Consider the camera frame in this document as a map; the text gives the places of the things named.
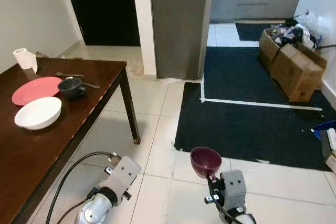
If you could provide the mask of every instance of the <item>white bowl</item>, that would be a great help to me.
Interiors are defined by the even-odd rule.
[[[56,97],[43,97],[22,107],[15,115],[17,126],[40,130],[54,123],[61,114],[62,102]]]

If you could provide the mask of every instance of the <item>tabletop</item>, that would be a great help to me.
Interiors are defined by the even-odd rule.
[[[18,214],[126,66],[126,62],[118,61],[37,61],[37,74],[22,70],[18,64],[0,74],[0,223],[10,223]],[[54,124],[39,131],[17,127],[14,117],[21,106],[12,103],[12,94],[24,83],[56,72],[83,74],[83,82],[97,84],[100,89],[86,87],[86,95],[76,101],[67,101],[58,93],[62,108]]]

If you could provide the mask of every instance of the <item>blue object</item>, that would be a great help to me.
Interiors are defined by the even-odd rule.
[[[314,130],[314,135],[319,139],[321,140],[321,135],[320,135],[320,131],[322,130],[328,130],[330,128],[334,128],[336,129],[336,120],[333,120],[333,121],[329,121],[329,122],[324,122],[324,123],[321,123],[317,126],[315,126],[313,128]]]

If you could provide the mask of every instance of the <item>cardboard box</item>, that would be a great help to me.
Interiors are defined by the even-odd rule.
[[[336,174],[336,152],[333,151],[330,153],[330,156],[325,159],[326,165]]]
[[[271,77],[277,80],[291,102],[309,102],[320,84],[327,62],[303,45],[287,44],[275,57]]]
[[[280,47],[269,36],[270,29],[262,32],[259,41],[259,60],[270,73],[272,64],[278,54]]]

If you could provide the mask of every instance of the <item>table leg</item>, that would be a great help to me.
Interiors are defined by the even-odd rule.
[[[136,121],[137,119],[135,118],[135,111],[134,111],[134,106],[133,106],[133,101],[132,101],[132,96],[131,96],[131,90],[130,90],[130,86],[128,83],[127,74],[126,74],[125,69],[121,72],[120,88],[121,88],[122,97],[124,99],[124,103],[126,107],[128,121],[131,126],[133,141],[135,144],[140,144],[141,142],[140,133],[139,133],[138,124]]]

